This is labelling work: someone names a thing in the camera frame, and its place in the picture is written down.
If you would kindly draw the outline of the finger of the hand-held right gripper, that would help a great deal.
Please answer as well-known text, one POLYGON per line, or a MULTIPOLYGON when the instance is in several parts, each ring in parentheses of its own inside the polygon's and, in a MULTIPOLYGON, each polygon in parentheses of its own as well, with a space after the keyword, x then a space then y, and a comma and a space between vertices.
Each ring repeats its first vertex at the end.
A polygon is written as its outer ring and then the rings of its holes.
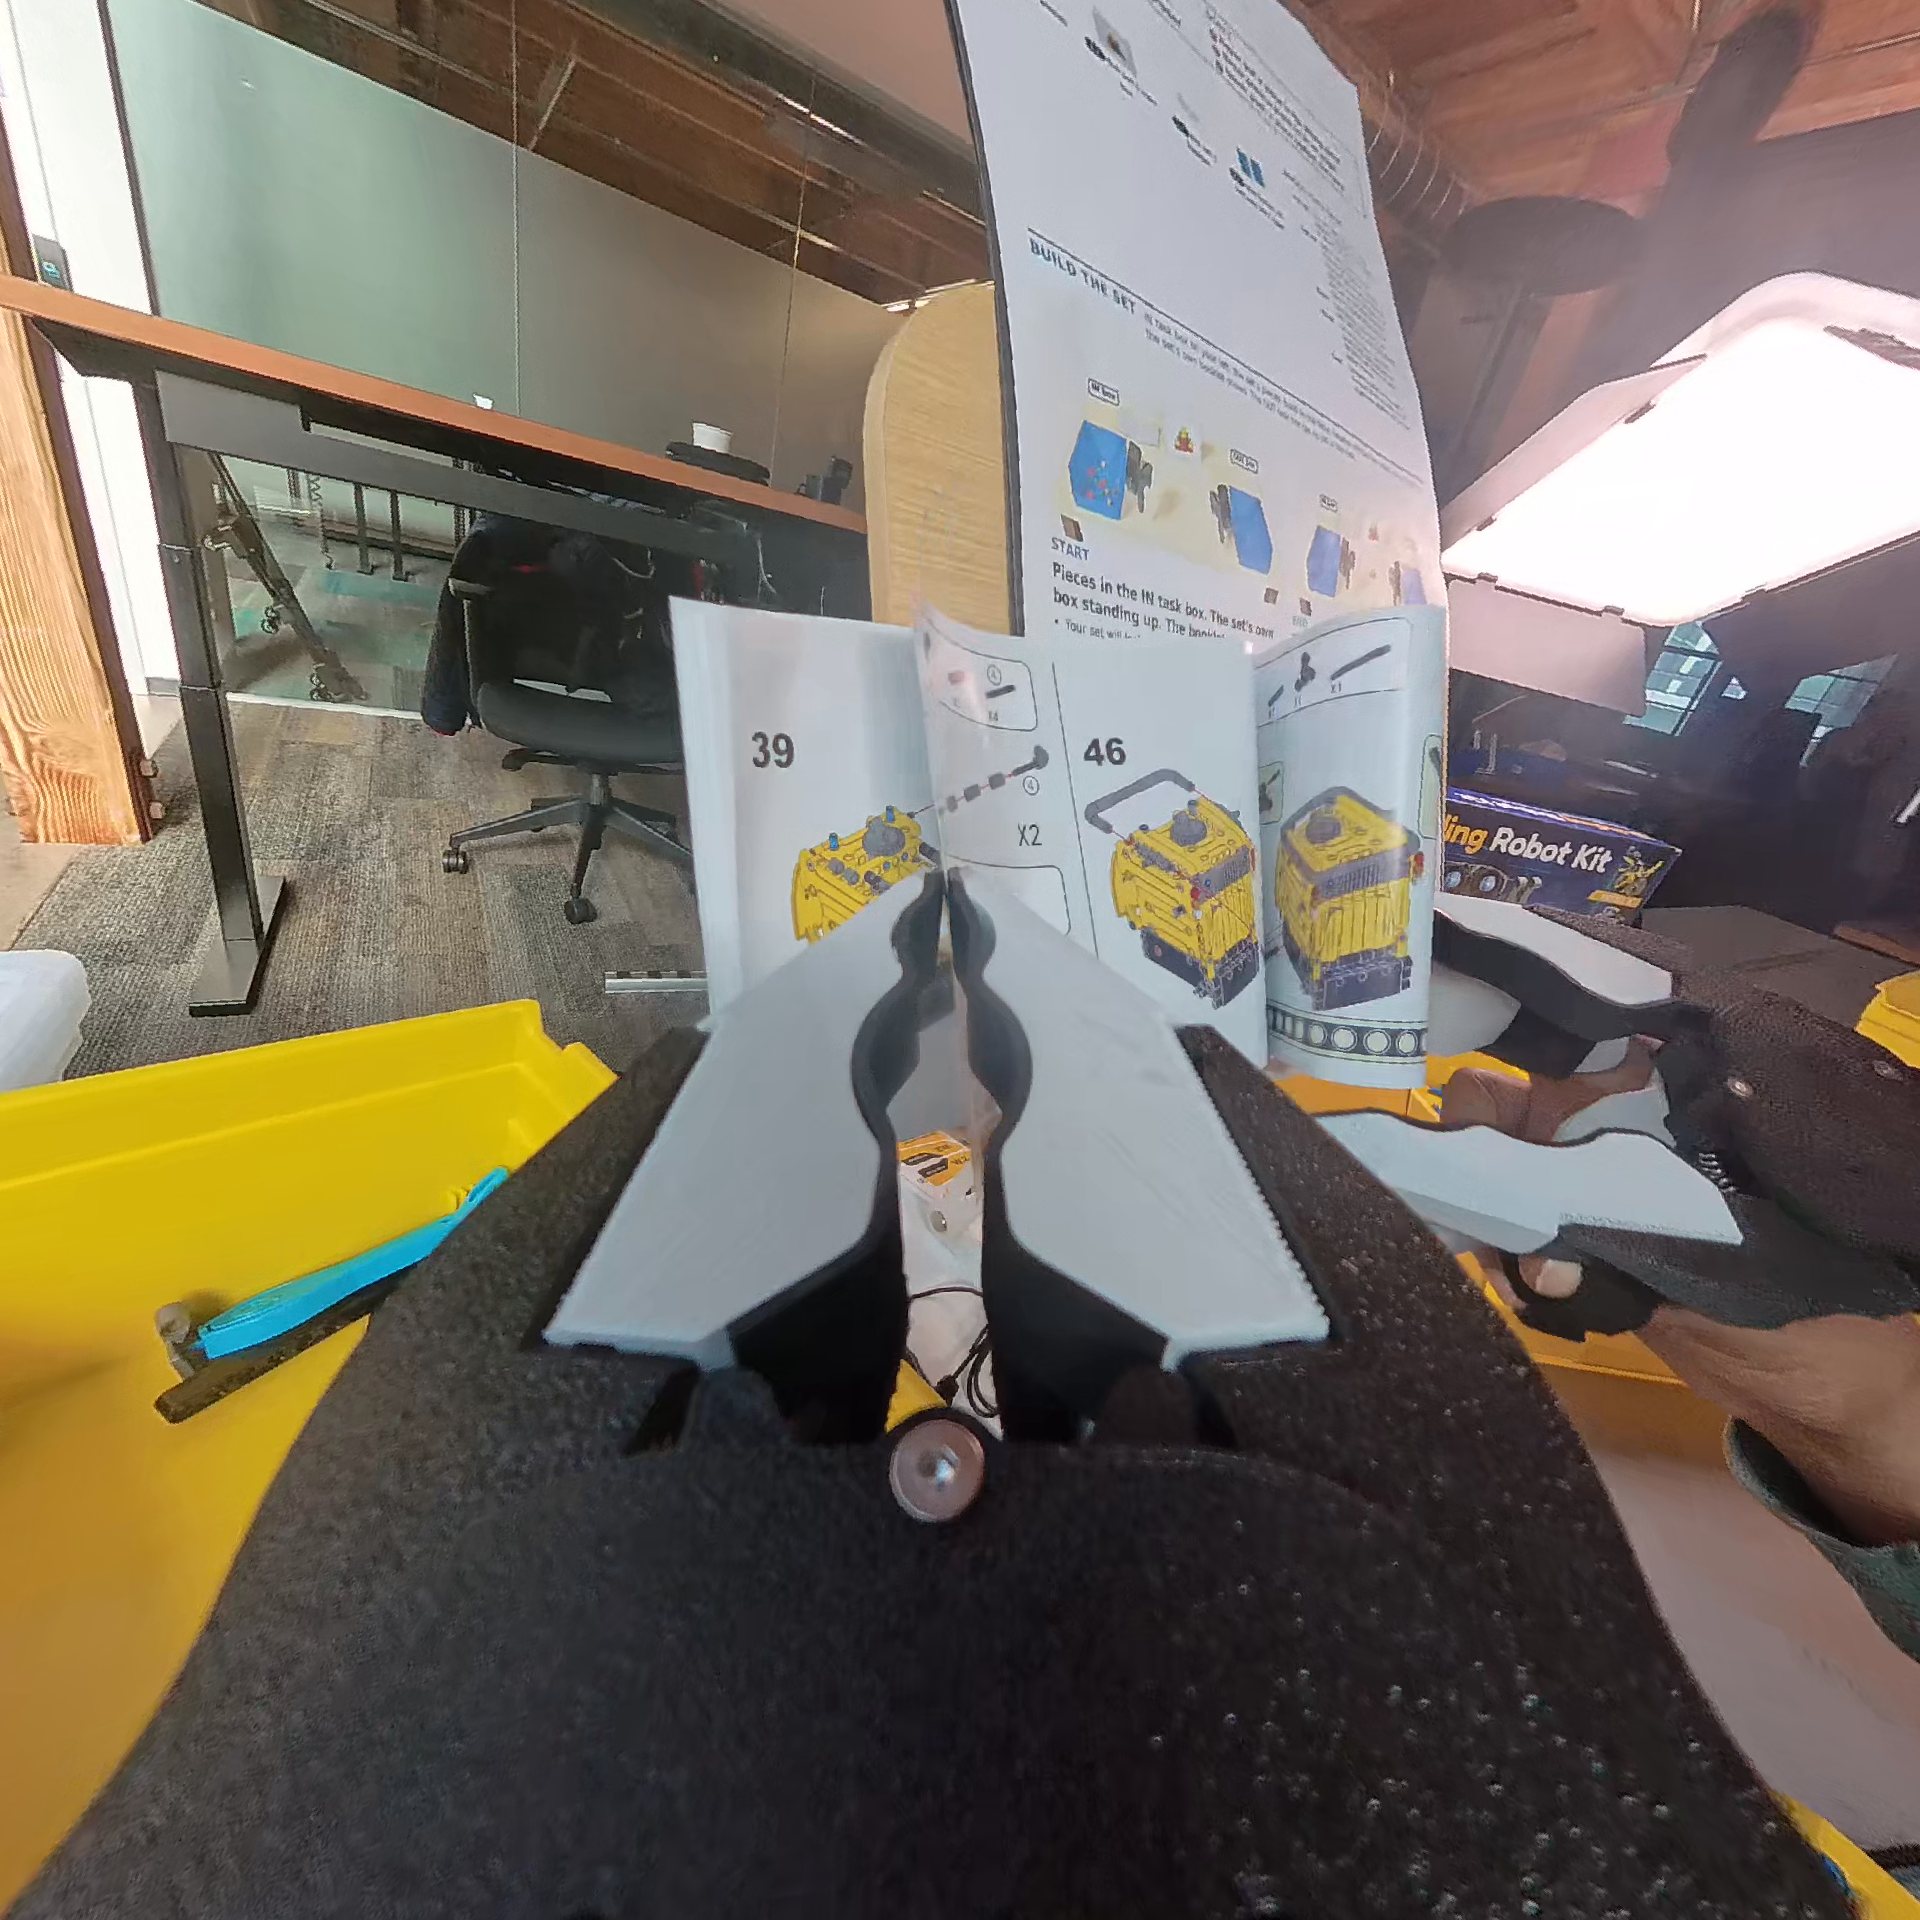
POLYGON ((1619 1066, 1635 1038, 1676 1034, 1672 975, 1521 904, 1441 897, 1431 917, 1427 1052, 1525 1074, 1619 1066))
POLYGON ((1727 1196, 1672 1149, 1635 1130, 1535 1144, 1490 1126, 1426 1126, 1386 1113, 1321 1116, 1321 1129, 1427 1227, 1510 1254, 1564 1229, 1740 1244, 1727 1196))

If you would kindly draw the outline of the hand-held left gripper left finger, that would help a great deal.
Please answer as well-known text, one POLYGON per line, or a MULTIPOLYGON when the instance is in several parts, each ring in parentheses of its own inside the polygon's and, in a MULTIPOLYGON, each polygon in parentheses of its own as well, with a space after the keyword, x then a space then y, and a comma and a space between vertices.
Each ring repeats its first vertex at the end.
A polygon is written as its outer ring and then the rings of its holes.
POLYGON ((929 871, 707 1018, 552 1347, 725 1367, 765 1309, 900 1227, 888 1108, 920 1063, 944 908, 929 871))

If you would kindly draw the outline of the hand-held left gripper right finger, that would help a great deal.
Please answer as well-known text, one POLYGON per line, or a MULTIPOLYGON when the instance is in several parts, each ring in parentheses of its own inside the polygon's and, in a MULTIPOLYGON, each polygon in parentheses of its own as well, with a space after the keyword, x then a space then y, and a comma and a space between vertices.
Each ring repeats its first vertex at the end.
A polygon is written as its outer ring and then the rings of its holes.
POLYGON ((1326 1311, 1157 1002, 995 881, 947 876, 968 1064, 996 1106, 996 1373, 1176 1373, 1323 1341, 1326 1311))

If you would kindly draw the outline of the lego instruction booklet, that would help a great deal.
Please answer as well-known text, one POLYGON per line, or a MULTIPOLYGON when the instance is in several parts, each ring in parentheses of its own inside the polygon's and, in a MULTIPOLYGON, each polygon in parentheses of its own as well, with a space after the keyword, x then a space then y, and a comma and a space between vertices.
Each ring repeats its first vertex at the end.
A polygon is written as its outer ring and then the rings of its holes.
POLYGON ((670 604, 713 1010, 965 871, 1259 1066, 1427 1079, 1444 614, 1053 635, 670 604))

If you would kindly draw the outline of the person's right forearm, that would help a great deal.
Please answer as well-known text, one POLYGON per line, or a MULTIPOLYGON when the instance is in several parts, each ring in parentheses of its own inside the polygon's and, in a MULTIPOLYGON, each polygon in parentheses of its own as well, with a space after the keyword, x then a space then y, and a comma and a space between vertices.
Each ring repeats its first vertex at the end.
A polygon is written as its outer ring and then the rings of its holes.
POLYGON ((1884 1639, 1918 1660, 1918 1544, 1863 1544, 1845 1532, 1812 1487, 1763 1436, 1729 1420, 1724 1451, 1734 1478, 1775 1520, 1796 1530, 1841 1575, 1884 1639))

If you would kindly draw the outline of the person's right hand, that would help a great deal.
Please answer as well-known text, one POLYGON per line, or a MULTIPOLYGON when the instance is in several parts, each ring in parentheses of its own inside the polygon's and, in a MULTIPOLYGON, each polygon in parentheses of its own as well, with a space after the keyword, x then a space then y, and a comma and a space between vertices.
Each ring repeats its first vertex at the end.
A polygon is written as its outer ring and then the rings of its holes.
POLYGON ((1918 1540, 1918 1325, 1827 1316, 1761 1331, 1658 1306, 1636 1331, 1742 1431, 1794 1518, 1851 1548, 1918 1540))

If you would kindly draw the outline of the dark blue toy box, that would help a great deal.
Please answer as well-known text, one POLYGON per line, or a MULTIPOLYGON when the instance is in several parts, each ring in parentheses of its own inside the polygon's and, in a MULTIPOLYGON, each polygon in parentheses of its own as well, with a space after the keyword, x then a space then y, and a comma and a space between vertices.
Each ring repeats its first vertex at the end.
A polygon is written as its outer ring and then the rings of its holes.
POLYGON ((1449 788, 1444 893, 1636 924, 1680 851, 1638 829, 1449 788))

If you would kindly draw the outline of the blue brick separator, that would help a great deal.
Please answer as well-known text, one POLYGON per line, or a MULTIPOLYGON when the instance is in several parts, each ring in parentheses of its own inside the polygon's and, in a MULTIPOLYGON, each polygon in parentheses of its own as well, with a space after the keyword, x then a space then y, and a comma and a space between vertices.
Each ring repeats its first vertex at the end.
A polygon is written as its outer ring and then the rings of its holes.
POLYGON ((324 1338, 324 1325, 348 1325, 372 1311, 391 1284, 428 1260, 444 1240, 508 1180, 498 1167, 467 1190, 447 1213, 348 1260, 287 1281, 188 1331, 175 1347, 188 1373, 216 1362, 290 1353, 296 1336, 324 1338))

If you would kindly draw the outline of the black office chair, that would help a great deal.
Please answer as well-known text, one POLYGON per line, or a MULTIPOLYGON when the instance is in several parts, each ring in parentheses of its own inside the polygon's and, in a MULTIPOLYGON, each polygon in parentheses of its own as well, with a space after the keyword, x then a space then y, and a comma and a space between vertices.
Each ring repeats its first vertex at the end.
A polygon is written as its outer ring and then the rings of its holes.
POLYGON ((610 831, 690 864, 675 814, 625 800, 615 784, 685 771, 670 601, 721 601, 731 582, 731 566, 713 556, 549 522, 472 518, 440 588, 421 716, 443 736, 475 727, 503 742, 506 771, 556 765, 579 788, 450 833, 444 874, 467 874, 478 842, 572 826, 564 917, 588 924, 597 907, 585 884, 610 831))

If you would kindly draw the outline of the white light panel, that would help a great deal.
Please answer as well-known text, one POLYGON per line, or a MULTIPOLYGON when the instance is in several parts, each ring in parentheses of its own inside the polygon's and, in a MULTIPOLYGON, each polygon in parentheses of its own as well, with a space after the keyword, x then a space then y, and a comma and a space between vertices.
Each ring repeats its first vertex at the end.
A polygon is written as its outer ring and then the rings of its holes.
POLYGON ((1573 398, 1442 508, 1449 666, 1636 713, 1648 634, 1906 570, 1915 348, 1915 296, 1793 273, 1573 398))

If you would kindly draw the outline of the brown standing desk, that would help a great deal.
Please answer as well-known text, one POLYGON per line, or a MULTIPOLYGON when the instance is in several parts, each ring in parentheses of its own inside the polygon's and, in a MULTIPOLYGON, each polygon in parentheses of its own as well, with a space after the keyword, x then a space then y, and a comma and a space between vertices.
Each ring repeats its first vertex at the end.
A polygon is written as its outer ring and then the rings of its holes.
POLYGON ((197 1018, 252 1012, 295 891, 255 871, 235 770, 223 646, 230 616, 216 536, 217 459, 333 477, 482 514, 547 522, 628 547, 674 551, 763 576, 763 527, 795 522, 865 543, 841 508, 229 338, 200 326, 5 274, 5 310, 78 372, 133 391, 156 512, 158 566, 181 664, 189 764, 219 933, 188 1008, 197 1018))

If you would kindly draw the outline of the clear plastic box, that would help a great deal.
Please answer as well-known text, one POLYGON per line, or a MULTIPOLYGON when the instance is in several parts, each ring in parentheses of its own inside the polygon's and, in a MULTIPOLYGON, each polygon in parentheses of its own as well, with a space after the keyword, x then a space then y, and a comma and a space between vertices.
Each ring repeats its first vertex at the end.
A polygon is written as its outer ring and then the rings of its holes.
POLYGON ((83 1038, 91 989, 83 964, 62 951, 5 951, 3 1094, 56 1085, 83 1038))

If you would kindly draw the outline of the white task instruction sheet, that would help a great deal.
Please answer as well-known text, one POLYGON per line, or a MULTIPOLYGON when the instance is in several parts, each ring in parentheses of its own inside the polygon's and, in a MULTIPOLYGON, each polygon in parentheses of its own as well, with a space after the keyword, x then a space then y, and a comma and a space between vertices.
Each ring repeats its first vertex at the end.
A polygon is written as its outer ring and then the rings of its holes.
POLYGON ((947 4, 1031 637, 1444 608, 1356 90, 1283 4, 947 4))

